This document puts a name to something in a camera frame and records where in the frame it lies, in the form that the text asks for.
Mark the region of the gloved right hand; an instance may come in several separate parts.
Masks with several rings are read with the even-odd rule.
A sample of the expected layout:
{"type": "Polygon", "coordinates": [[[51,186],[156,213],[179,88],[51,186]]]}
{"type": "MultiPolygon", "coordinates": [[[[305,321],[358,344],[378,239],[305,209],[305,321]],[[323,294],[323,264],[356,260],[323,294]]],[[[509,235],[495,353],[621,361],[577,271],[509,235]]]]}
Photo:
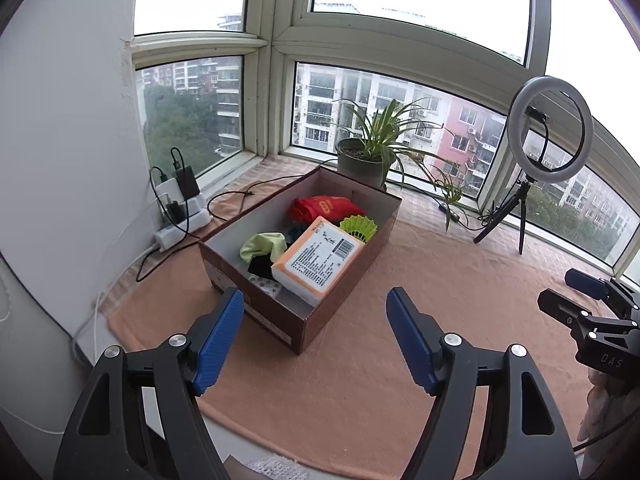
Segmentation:
{"type": "Polygon", "coordinates": [[[591,389],[587,394],[587,411],[580,423],[578,441],[592,440],[634,413],[623,427],[586,448],[593,463],[617,458],[621,452],[639,443],[639,387],[590,368],[591,389]]]}

